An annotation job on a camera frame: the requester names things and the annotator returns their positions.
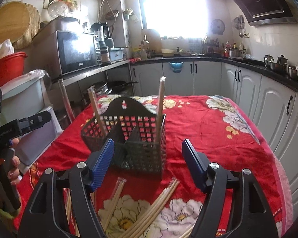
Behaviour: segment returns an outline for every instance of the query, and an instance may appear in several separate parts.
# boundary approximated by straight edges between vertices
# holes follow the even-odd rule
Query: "blue gripper pad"
[[[182,155],[190,170],[194,184],[202,192],[205,192],[209,159],[205,154],[197,152],[188,139],[182,142]]]
[[[89,192],[94,192],[103,183],[105,174],[114,154],[115,145],[112,139],[107,139],[102,149],[98,152],[93,152],[87,159],[91,173],[91,183],[88,185]]]

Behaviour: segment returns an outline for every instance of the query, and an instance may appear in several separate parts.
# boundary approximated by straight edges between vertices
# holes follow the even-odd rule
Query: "silver screw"
[[[218,163],[210,163],[210,166],[211,166],[213,169],[217,169],[217,168],[220,167]]]
[[[248,168],[243,169],[244,174],[250,175],[252,172]]]
[[[77,164],[77,167],[78,168],[84,168],[86,166],[86,163],[85,162],[79,162],[78,164]]]
[[[52,168],[47,168],[47,169],[45,169],[44,172],[45,172],[47,175],[49,175],[50,173],[53,172],[53,169],[52,169]]]

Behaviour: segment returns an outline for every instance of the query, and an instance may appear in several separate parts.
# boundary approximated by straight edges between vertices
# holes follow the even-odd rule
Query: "kitchen cabinet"
[[[250,26],[296,22],[285,0],[234,0]]]
[[[222,63],[222,79],[221,79],[221,93],[223,97],[228,97],[234,102],[236,101],[237,94],[237,73],[238,67]]]
[[[221,63],[194,62],[194,95],[221,94]]]
[[[136,96],[158,95],[160,78],[163,76],[162,63],[135,65],[131,67]]]
[[[253,123],[275,151],[286,129],[296,93],[286,86],[262,76]]]
[[[294,219],[298,216],[298,93],[285,132],[275,155],[285,169],[294,205]]]
[[[166,95],[192,96],[194,94],[193,62],[184,62],[172,67],[168,62],[162,63],[166,77],[164,91]]]
[[[239,68],[237,80],[236,104],[253,121],[261,86],[261,74]]]

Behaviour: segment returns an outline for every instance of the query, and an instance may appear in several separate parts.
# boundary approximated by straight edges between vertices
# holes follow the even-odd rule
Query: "microwave door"
[[[92,34],[57,31],[57,47],[62,75],[96,65]]]

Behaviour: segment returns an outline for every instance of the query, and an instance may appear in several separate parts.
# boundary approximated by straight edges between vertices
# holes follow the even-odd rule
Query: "black plastic basket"
[[[91,151],[99,150],[107,138],[115,142],[112,164],[125,169],[162,173],[165,153],[165,115],[160,140],[156,142],[156,114],[129,97],[118,97],[101,115],[108,135],[102,137],[95,118],[82,129],[81,136]]]

